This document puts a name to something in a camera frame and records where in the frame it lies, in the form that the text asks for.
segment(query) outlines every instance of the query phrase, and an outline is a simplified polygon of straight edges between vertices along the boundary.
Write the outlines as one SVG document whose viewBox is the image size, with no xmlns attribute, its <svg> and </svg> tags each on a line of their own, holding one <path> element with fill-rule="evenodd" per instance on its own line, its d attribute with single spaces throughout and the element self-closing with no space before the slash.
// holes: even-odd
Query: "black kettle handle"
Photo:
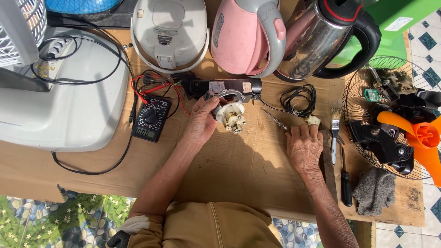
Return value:
<svg viewBox="0 0 441 248">
<path fill-rule="evenodd" d="M 361 11 L 364 13 L 362 15 L 359 13 L 352 28 L 354 36 L 361 44 L 361 50 L 347 65 L 340 68 L 326 68 L 323 66 L 313 74 L 315 77 L 322 79 L 344 77 L 365 65 L 377 52 L 381 40 L 380 28 L 368 12 L 363 9 L 361 9 L 360 12 Z"/>
</svg>

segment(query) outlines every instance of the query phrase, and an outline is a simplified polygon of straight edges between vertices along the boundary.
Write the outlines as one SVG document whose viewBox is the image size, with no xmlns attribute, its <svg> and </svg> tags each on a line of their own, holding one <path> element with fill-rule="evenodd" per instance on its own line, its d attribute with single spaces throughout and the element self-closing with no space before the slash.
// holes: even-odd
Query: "screw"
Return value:
<svg viewBox="0 0 441 248">
<path fill-rule="evenodd" d="M 379 128 L 374 128 L 374 129 L 371 129 L 370 132 L 371 132 L 373 135 L 377 135 L 380 131 L 381 131 L 381 129 L 379 129 Z"/>
</svg>

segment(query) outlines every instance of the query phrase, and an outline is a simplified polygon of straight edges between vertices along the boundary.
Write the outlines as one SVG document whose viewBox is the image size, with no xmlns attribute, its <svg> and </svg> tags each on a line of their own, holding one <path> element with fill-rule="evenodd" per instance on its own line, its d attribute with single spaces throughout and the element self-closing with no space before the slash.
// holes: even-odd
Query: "blue object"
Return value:
<svg viewBox="0 0 441 248">
<path fill-rule="evenodd" d="M 92 14 L 106 11 L 122 0 L 46 0 L 48 11 L 64 14 Z"/>
</svg>

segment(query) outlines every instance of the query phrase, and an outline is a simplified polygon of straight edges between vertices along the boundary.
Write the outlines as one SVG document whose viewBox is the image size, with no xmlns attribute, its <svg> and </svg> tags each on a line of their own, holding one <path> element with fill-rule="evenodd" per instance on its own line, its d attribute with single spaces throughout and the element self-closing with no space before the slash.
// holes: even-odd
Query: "paint brush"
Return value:
<svg viewBox="0 0 441 248">
<path fill-rule="evenodd" d="M 336 146 L 337 146 L 337 135 L 340 130 L 340 117 L 341 117 L 341 109 L 340 108 L 331 108 L 331 133 L 332 133 L 332 142 L 331 142 L 331 156 L 332 156 L 332 164 L 335 165 L 336 162 Z"/>
</svg>

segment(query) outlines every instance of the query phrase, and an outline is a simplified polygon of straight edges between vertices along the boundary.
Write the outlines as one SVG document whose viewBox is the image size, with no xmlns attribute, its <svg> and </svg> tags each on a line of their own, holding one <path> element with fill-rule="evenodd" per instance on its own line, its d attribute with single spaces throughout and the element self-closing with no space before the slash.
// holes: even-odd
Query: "wrinkled hand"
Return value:
<svg viewBox="0 0 441 248">
<path fill-rule="evenodd" d="M 297 172 L 301 176 L 321 174 L 318 159 L 323 150 L 323 135 L 318 132 L 318 126 L 292 126 L 291 134 L 285 134 L 288 140 L 286 152 Z"/>
<path fill-rule="evenodd" d="M 191 109 L 190 122 L 185 130 L 182 140 L 186 140 L 191 145 L 204 145 L 213 135 L 217 121 L 213 119 L 210 111 L 216 108 L 219 98 L 213 96 L 207 101 L 199 98 Z"/>
</svg>

